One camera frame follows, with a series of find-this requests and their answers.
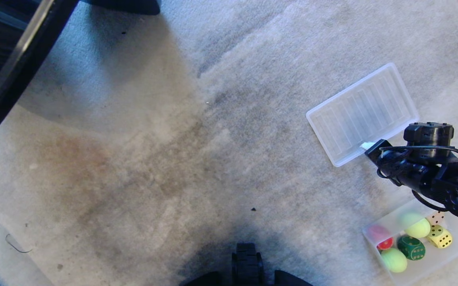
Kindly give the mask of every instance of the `red ball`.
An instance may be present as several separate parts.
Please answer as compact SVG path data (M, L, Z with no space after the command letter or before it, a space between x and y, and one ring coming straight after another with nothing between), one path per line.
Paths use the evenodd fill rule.
M390 247L393 246L393 237L390 237L389 239L381 242L380 244L378 244L378 249L379 250L386 250Z

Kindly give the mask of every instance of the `white carpet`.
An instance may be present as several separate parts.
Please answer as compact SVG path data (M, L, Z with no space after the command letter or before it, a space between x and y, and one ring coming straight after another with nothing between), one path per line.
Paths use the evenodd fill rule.
M242 241L267 275L391 285L360 230L411 192L333 167L305 119L389 62L458 148L455 0L80 3L0 126L0 223L58 286L229 278ZM454 284L458 259L418 283Z

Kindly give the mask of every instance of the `black cable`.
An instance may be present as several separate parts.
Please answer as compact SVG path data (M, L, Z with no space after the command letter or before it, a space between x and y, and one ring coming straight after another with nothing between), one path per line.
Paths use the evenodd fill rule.
M383 172L381 172L381 167L384 167L384 166L387 166L387 165L392 165L396 162L400 162L406 158L409 157L409 155L413 152L413 150L404 150L404 152L402 152L402 154L396 156L396 157L391 157L389 159L387 159L386 157L379 157L378 158L378 170L377 170L377 174L380 178L383 178L383 179L390 179L390 178L393 178L393 177L396 177L398 176L399 174L401 174L402 172L404 172L403 169L400 169L400 168L396 168L395 170L393 170L388 176L385 176L383 174Z
M421 203L423 203L427 207L429 207L429 208L431 208L433 210L437 210L438 212L447 212L448 211L447 208L441 208L441 207L438 207L436 205L433 205L432 203L429 203L428 201L423 199L423 197L421 197L421 195L418 192L415 192L414 190L411 190L411 191L413 192L413 195L416 197L416 199L418 199Z
M8 244L10 244L15 250L17 250L17 251L20 252L20 253L29 253L29 252L31 252L32 249L31 249L30 251L21 251L21 250L19 250L18 248L16 248L13 244L11 244L10 241L8 241L8 237L9 237L9 236L10 236L10 234L7 234L7 235L6 235L5 241L6 241Z
M401 150L424 150L424 149L441 149L441 150L449 150L451 152L458 153L458 149L448 146L401 146L401 147L381 147L379 150L386 151L401 151Z

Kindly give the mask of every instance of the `clear plastic container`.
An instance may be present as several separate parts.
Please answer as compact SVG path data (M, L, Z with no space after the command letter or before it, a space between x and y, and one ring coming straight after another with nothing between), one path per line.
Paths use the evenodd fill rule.
M424 206L415 199L363 229L363 235L365 235L367 241L369 242L371 251L378 257L384 269L388 271L384 262L380 258L380 252L377 245L389 237L393 237L393 247L397 248L396 241L404 234L403 230L420 221L420 219L418 219L418 221L409 221L405 224L405 221L403 220L405 215L418 214L420 218L423 218L432 215L434 212L435 210ZM440 222L439 225L451 232L453 236L452 244L447 248L436 248L431 245L427 239L420 238L420 241L425 245L425 257L417 261L408 260L408 267L404 272L393 273L388 271L395 285L411 285L414 282L426 277L441 266L447 264L455 257L458 257L458 217L452 215L451 213L445 213L444 215L444 221ZM376 227L387 229L388 234L376 234L375 232L371 232L371 230L376 229Z
M393 63L307 112L307 120L336 167L363 154L363 142L389 139L418 119Z

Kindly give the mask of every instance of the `brown stain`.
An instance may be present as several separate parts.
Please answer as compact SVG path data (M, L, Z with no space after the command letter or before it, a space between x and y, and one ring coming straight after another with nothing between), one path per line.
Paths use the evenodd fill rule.
M207 161L202 155L202 149L209 142L208 138L205 126L197 123L183 130L170 143L154 149L149 155L143 154L142 146L146 146L150 140L146 137L136 137L131 144L135 148L122 148L124 154L120 154L117 165L120 169L125 169L126 178L108 184L113 192L77 219L80 229L89 230L89 235L80 243L84 249L93 250L92 255L103 263L104 272L110 273L112 277L126 277L142 270L149 245L155 242L136 241L128 233L118 232L118 226L125 225L126 228L136 231L149 230L150 224L161 222L161 214L165 210L163 201L181 197L185 188L196 186L199 181L210 176L213 168L206 166ZM157 204L147 205L146 202L149 201ZM114 214L112 210L116 208L121 212ZM139 214L143 212L155 215L140 217ZM167 250L164 255L171 248L178 251L182 248L178 241L182 242L185 234L178 230L175 223L180 215L181 212L178 211L169 222L173 225L166 240L171 243L164 244Z
M44 199L55 222L64 215L80 216L104 198L111 165L100 141L60 133L38 144L36 154L40 175L51 188L44 190Z

